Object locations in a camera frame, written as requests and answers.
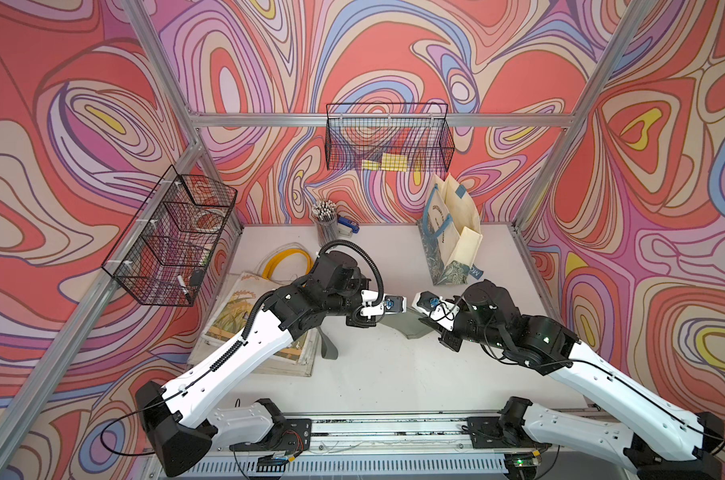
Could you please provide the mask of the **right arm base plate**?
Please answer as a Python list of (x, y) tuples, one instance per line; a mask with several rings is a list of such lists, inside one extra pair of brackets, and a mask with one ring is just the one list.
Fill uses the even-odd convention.
[(474, 449), (533, 449), (537, 442), (526, 434), (523, 420), (505, 416), (468, 417), (461, 428)]

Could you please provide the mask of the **white bag yellow handles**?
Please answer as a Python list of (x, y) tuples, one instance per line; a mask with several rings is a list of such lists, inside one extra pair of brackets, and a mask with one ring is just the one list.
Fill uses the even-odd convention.
[(270, 252), (256, 270), (228, 276), (222, 295), (216, 302), (214, 312), (206, 322), (188, 363), (196, 364), (208, 358), (244, 329), (256, 300), (262, 294), (286, 284), (286, 281), (274, 280), (274, 274), (278, 266), (292, 256), (304, 259), (306, 272), (314, 265), (310, 252), (300, 243), (294, 242)]

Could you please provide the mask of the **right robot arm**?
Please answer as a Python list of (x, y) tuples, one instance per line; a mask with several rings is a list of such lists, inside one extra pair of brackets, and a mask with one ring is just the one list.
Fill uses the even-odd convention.
[(664, 400), (596, 354), (575, 332), (542, 315), (526, 315), (511, 294), (489, 280), (451, 299), (421, 292), (414, 303), (422, 323), (459, 351), (466, 342), (498, 360), (528, 368), (594, 401), (612, 417), (598, 421), (511, 397), (492, 427), (471, 420), (476, 440), (510, 447), (565, 446), (621, 466), (640, 479), (720, 479), (716, 451), (725, 440), (722, 419)]

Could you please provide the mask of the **cream canvas tote bag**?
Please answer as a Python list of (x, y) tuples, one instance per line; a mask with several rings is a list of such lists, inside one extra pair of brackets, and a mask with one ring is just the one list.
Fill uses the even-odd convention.
[[(220, 292), (216, 302), (220, 299), (221, 295), (222, 292)], [(320, 335), (318, 333), (304, 334), (300, 339), (294, 340), (289, 346), (282, 348), (282, 350), (276, 352), (276, 354), (268, 358), (265, 362), (262, 362), (254, 372), (262, 375), (310, 377), (312, 375), (312, 368), (314, 368), (314, 360), (316, 360), (316, 350), (318, 350), (319, 341)], [(195, 366), (196, 364), (188, 363), (188, 367)]]

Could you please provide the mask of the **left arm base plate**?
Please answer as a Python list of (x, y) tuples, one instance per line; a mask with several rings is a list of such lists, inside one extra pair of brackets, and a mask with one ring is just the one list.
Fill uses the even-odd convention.
[(264, 439), (254, 443), (230, 446), (232, 452), (284, 452), (300, 453), (310, 449), (312, 419), (288, 418), (272, 426)]

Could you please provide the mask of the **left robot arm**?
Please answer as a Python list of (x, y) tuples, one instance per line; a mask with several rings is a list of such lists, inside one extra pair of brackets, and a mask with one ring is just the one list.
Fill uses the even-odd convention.
[(385, 284), (371, 256), (350, 241), (328, 242), (308, 274), (262, 294), (244, 328), (212, 356), (164, 385), (146, 382), (134, 399), (164, 473), (182, 475), (210, 452), (222, 427), (208, 416), (260, 364), (328, 316), (344, 316), (360, 328), (375, 325), (384, 300)]

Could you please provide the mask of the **olive green fabric bag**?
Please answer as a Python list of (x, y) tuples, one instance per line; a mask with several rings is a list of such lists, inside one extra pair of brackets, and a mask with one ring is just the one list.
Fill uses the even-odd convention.
[[(384, 325), (400, 332), (408, 340), (420, 339), (433, 331), (428, 325), (420, 322), (418, 314), (412, 308), (408, 308), (405, 313), (384, 316), (379, 321), (379, 325)], [(318, 330), (318, 335), (320, 335), (320, 356), (328, 360), (337, 360), (338, 348), (336, 348), (336, 345), (322, 331), (322, 328), (318, 327), (316, 330)]]

